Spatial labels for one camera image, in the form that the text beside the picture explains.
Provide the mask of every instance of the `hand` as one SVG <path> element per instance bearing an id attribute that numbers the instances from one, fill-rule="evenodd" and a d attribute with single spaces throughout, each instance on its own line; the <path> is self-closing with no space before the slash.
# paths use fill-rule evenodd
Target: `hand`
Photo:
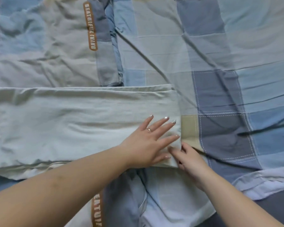
<path id="1" fill-rule="evenodd" d="M 200 154 L 190 145 L 182 142 L 182 150 L 168 147 L 169 152 L 177 160 L 180 169 L 186 171 L 193 179 L 196 186 L 203 190 L 202 179 L 213 170 L 206 164 Z"/>
<path id="2" fill-rule="evenodd" d="M 129 137 L 120 145 L 120 151 L 126 156 L 129 168 L 144 168 L 171 158 L 169 153 L 160 153 L 162 149 L 176 141 L 180 136 L 172 135 L 159 139 L 176 121 L 167 123 L 169 117 L 160 119 L 148 127 L 153 115 L 148 117 Z"/>

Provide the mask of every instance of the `person's left arm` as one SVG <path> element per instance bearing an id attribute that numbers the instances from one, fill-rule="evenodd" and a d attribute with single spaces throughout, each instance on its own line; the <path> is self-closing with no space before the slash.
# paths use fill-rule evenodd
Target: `person's left arm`
<path id="1" fill-rule="evenodd" d="M 148 127 L 153 116 L 119 146 L 70 162 L 0 192 L 0 227 L 62 227 L 110 181 L 128 168 L 170 158 L 159 151 L 179 136 L 159 139 L 175 122 Z"/>

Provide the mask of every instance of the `forearm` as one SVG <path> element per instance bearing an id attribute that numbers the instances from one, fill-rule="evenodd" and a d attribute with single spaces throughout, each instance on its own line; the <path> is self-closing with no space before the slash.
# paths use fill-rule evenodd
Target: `forearm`
<path id="1" fill-rule="evenodd" d="M 214 172 L 202 176 L 202 188 L 228 227 L 279 227 L 280 222 Z"/>
<path id="2" fill-rule="evenodd" d="M 126 169 L 115 147 L 27 179 L 0 192 L 0 226 L 64 226 Z"/>

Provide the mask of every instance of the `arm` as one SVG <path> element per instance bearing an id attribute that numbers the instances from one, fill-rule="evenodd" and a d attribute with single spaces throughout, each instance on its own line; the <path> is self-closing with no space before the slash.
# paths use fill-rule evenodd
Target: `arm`
<path id="1" fill-rule="evenodd" d="M 158 140 L 174 124 L 168 118 L 147 126 L 153 116 L 119 146 L 57 167 L 0 192 L 0 226 L 59 227 L 103 187 L 128 168 L 148 167 L 169 154 L 161 149 L 177 140 Z"/>
<path id="2" fill-rule="evenodd" d="M 180 162 L 179 168 L 186 171 L 203 190 L 218 214 L 228 227 L 284 227 L 260 206 L 243 195 L 228 181 L 217 175 L 202 157 L 186 143 L 183 150 L 170 148 L 172 155 Z"/>

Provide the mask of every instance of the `person's right arm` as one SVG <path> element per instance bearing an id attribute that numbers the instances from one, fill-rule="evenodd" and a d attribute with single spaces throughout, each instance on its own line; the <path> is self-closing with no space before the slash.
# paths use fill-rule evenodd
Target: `person's right arm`
<path id="1" fill-rule="evenodd" d="M 203 158 L 186 143 L 182 150 L 170 148 L 179 168 L 186 171 L 203 190 L 228 227 L 284 227 L 255 202 L 216 174 Z"/>

